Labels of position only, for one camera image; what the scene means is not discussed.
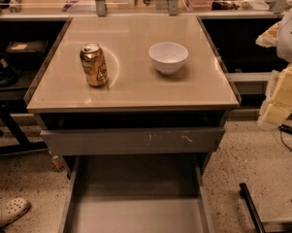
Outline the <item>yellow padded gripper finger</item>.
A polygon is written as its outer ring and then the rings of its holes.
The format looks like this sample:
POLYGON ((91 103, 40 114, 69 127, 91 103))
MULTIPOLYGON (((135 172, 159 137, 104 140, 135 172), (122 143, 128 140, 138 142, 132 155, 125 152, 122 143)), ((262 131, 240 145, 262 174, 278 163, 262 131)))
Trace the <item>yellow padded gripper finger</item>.
POLYGON ((273 70, 268 80, 257 124, 265 130, 281 126, 292 114, 292 64, 281 72, 273 70))
POLYGON ((276 22, 264 33, 258 36, 258 38, 255 41, 255 44, 264 48, 276 47, 278 41, 279 27, 280 22, 276 22))

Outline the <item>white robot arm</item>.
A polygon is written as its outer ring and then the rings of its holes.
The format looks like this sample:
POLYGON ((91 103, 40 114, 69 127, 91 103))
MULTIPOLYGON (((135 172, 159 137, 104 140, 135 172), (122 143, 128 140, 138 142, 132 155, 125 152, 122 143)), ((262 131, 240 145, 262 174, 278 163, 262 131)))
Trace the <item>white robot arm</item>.
POLYGON ((256 39, 260 47, 275 47, 279 58, 288 62, 281 72, 273 70, 258 117, 265 130, 281 126, 292 114, 292 7, 280 22, 275 23, 256 39))

